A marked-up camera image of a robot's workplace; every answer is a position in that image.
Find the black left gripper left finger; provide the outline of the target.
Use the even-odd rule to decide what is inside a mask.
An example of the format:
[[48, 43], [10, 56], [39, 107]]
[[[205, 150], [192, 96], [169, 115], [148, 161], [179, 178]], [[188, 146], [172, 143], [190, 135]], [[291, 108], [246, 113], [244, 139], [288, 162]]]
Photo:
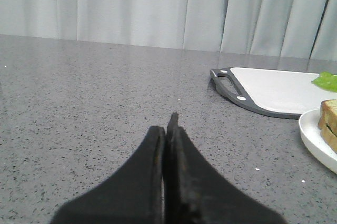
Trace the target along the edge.
[[51, 223], [162, 223], [164, 145], [164, 129], [151, 126], [115, 173], [64, 204]]

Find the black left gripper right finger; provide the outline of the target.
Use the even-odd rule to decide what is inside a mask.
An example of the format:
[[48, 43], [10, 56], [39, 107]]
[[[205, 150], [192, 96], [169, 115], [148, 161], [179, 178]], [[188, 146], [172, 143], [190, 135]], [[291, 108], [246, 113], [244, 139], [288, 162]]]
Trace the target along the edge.
[[276, 211], [238, 190], [193, 145], [177, 113], [164, 150], [166, 223], [285, 223]]

